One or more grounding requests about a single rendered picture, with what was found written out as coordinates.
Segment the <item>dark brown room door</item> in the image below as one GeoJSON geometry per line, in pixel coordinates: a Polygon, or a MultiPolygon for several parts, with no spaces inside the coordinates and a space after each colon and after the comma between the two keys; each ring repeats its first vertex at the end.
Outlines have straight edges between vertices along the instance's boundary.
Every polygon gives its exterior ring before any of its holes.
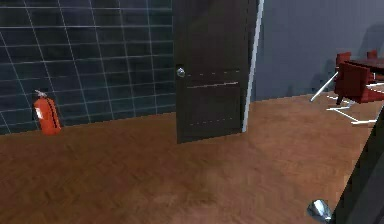
{"type": "Polygon", "coordinates": [[[178,143],[242,131],[259,1],[173,0],[178,143]]]}

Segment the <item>red fire extinguisher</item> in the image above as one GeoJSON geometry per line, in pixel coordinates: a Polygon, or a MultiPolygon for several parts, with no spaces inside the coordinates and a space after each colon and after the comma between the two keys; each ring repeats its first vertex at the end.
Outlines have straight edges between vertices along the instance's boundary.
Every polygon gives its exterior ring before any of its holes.
{"type": "Polygon", "coordinates": [[[53,99],[44,92],[36,90],[38,99],[33,103],[40,128],[45,135],[56,135],[61,131],[61,125],[53,99]]]}

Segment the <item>dark red table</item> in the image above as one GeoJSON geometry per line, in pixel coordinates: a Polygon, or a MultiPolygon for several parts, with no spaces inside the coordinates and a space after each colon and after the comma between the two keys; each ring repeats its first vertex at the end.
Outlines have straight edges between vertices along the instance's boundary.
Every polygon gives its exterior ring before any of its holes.
{"type": "Polygon", "coordinates": [[[374,73],[384,74],[384,58],[348,60],[349,64],[367,67],[374,73]]]}

